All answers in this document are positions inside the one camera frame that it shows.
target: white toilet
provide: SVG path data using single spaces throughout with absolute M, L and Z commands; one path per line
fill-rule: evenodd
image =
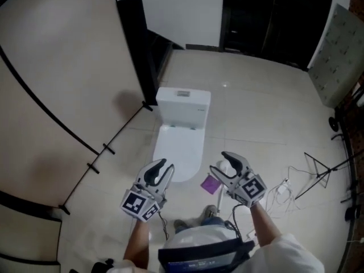
M 156 96 L 162 126 L 153 160 L 167 159 L 175 166 L 172 182 L 186 181 L 199 171 L 211 93 L 160 87 Z

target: white shirt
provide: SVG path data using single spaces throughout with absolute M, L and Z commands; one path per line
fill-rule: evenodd
M 198 226 L 183 230 L 164 244 L 165 249 L 202 246 L 227 241 L 236 237 L 234 231 L 221 226 Z M 118 268 L 107 273 L 150 272 L 136 268 L 124 260 Z M 245 263 L 238 266 L 234 273 L 324 273 L 324 266 L 309 251 L 302 247 L 292 234 L 281 235 L 267 246 L 259 248 Z

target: floor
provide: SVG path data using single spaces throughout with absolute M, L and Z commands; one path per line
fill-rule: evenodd
M 186 182 L 172 183 L 167 191 L 162 216 L 171 235 L 175 219 L 193 222 L 206 205 L 217 203 L 217 193 L 210 195 L 200 184 L 209 165 L 222 159 L 221 151 L 244 156 L 268 189 L 288 176 L 288 166 L 314 171 L 304 152 L 327 166 L 346 159 L 341 140 L 330 140 L 334 133 L 328 118 L 333 110 L 321 104 L 307 73 L 298 69 L 229 53 L 174 51 L 162 86 L 212 94 L 201 169 Z M 100 174 L 87 173 L 75 190 L 67 203 L 71 215 L 62 215 L 58 251 L 62 272 L 91 272 L 100 259 L 122 259 L 133 221 L 119 205 L 139 169 L 151 161 L 159 126 L 158 109 L 141 110 L 111 144 L 116 155 L 104 152 L 96 162 Z M 348 174 L 346 168 L 332 173 L 326 189 L 318 184 L 288 210 L 276 202 L 270 210 L 278 228 L 292 233 L 328 273 L 337 271 L 348 236 L 344 213 L 350 202 L 340 204 L 348 195 Z M 314 180 L 293 169 L 289 179 L 295 195 Z M 270 207 L 271 195 L 264 202 Z M 235 204 L 224 198 L 220 216 L 231 219 Z M 242 236 L 253 230 L 246 209 L 238 211 L 237 221 Z M 157 252 L 164 243 L 158 217 L 150 221 L 150 229 L 149 269 L 158 271 Z

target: toilet lid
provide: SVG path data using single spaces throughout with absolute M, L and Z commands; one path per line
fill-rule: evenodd
M 183 182 L 199 171 L 204 150 L 205 129 L 162 125 L 155 145 L 153 161 L 167 159 L 165 167 L 175 166 L 172 182 Z

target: purple cloth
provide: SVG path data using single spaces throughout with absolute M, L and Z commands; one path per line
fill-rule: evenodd
M 216 190 L 220 187 L 221 183 L 219 180 L 215 179 L 213 176 L 209 175 L 202 182 L 201 187 L 204 188 L 210 194 L 214 194 Z

